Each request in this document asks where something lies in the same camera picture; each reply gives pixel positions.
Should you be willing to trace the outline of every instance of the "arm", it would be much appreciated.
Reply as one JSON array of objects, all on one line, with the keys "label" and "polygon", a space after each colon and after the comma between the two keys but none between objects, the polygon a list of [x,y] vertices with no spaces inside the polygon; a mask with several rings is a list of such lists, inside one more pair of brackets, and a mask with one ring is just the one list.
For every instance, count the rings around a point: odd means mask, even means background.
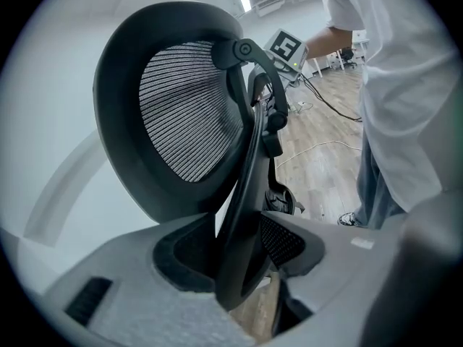
[{"label": "arm", "polygon": [[352,31],[327,27],[305,42],[309,49],[308,59],[328,55],[341,48],[352,45]]}]

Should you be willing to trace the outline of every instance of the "black cable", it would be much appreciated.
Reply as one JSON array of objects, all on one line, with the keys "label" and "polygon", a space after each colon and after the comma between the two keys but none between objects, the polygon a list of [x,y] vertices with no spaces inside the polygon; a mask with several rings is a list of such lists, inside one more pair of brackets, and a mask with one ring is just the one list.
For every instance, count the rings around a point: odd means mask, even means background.
[{"label": "black cable", "polygon": [[340,115],[341,117],[344,117],[346,119],[350,119],[351,121],[354,121],[354,122],[362,122],[362,118],[361,117],[358,117],[358,118],[352,118],[350,116],[347,116],[345,114],[342,114],[340,111],[338,111],[336,108],[334,108],[330,103],[328,103],[324,98],[323,96],[318,92],[317,88],[309,81],[308,78],[306,78],[305,75],[303,75],[301,73],[301,77],[304,81],[304,85],[306,86],[307,89],[309,89],[310,91],[312,91],[313,95],[320,101],[323,101],[331,110],[335,111],[338,115]]}]

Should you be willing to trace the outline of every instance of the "mesh backrest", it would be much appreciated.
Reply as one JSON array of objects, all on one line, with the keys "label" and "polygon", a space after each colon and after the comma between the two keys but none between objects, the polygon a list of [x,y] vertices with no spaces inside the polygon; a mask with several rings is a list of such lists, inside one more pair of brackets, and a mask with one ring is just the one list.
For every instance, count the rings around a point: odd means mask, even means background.
[{"label": "mesh backrest", "polygon": [[140,110],[154,148],[189,182],[206,176],[242,131],[212,46],[197,41],[159,51],[140,81]]}]

